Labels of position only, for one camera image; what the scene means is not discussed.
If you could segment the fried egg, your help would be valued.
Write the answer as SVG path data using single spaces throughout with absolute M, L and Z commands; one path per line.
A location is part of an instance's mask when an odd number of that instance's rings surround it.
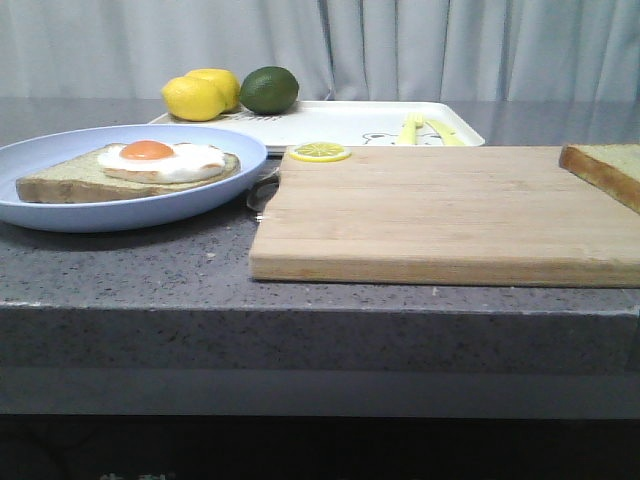
M 150 184 L 189 183 L 220 174 L 225 153 L 210 145 L 139 140 L 108 146 L 97 161 L 106 175 L 115 178 Z

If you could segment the light blue round plate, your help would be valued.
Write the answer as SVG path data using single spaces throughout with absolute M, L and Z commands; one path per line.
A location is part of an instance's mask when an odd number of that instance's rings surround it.
M 80 204 L 26 203 L 18 178 L 110 143 L 152 139 L 212 144 L 235 154 L 241 169 L 234 176 L 184 192 Z M 248 190 L 265 166 L 268 152 L 258 139 L 195 125 L 140 124 L 96 127 L 40 136 L 1 148 L 1 220 L 36 230 L 99 233 L 139 229 L 186 219 L 215 209 Z

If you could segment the white bear tray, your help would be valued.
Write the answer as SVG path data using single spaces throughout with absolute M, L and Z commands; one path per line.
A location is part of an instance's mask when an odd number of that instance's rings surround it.
M 257 115 L 246 108 L 203 122 L 203 127 L 252 136 L 271 153 L 288 146 L 329 141 L 345 146 L 392 146 L 408 113 L 421 112 L 425 123 L 417 130 L 419 146 L 445 146 L 426 123 L 439 120 L 453 127 L 465 146 L 481 146 L 485 139 L 449 106 L 435 102 L 299 101 L 282 115 Z

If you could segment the wooden cutting board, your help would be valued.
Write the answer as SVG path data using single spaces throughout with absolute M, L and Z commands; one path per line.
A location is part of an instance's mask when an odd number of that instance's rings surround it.
M 260 280 L 635 287 L 639 217 L 557 146 L 285 157 L 249 253 Z

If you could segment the lemon slice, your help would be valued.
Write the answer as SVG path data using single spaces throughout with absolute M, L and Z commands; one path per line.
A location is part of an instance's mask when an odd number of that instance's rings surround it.
M 347 159 L 351 150 L 339 143 L 318 141 L 289 147 L 287 153 L 298 161 L 327 163 Z

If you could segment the yellow plastic fork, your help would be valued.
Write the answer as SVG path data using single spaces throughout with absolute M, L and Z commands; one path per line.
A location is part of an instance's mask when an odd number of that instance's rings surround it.
M 404 119 L 401 131 L 396 139 L 397 145 L 416 145 L 417 130 L 425 123 L 424 115 L 421 112 L 408 113 Z

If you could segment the green lime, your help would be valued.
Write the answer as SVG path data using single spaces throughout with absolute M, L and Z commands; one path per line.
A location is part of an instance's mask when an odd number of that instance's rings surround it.
M 298 93 L 298 80 L 289 70 L 266 66 L 245 77 L 239 100 L 245 108 L 256 114 L 275 115 L 292 107 Z

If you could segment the yellow plastic knife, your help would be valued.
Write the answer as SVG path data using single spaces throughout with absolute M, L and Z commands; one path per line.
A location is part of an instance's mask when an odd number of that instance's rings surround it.
M 456 130 L 439 120 L 428 119 L 426 123 L 438 134 L 445 146 L 465 146 Z

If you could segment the rear yellow lemon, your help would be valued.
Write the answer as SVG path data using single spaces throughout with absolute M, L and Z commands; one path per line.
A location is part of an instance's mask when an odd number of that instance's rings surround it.
M 186 76 L 212 82 L 225 97 L 225 113 L 233 113 L 239 109 L 241 86 L 233 72 L 226 69 L 201 68 L 187 72 Z

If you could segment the yellow lemon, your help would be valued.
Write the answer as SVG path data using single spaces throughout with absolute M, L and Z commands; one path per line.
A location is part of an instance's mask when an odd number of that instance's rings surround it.
M 225 97 L 225 113 L 233 113 L 239 109 L 241 86 L 233 72 L 226 69 L 201 68 L 187 72 L 186 76 L 212 82 Z
M 210 121 L 226 109 L 224 94 L 201 78 L 173 78 L 161 88 L 161 95 L 168 112 L 182 120 Z

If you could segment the front yellow lemon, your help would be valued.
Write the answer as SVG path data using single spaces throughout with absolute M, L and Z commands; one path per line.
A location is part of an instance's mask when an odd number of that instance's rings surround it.
M 224 94 L 201 78 L 173 78 L 161 88 L 161 95 L 168 112 L 182 120 L 210 121 L 226 109 Z

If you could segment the grey curtain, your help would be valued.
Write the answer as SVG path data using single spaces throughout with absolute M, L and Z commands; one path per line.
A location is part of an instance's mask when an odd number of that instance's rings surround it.
M 639 97 L 635 1 L 5 1 L 5 97 L 155 98 L 204 67 L 305 99 Z

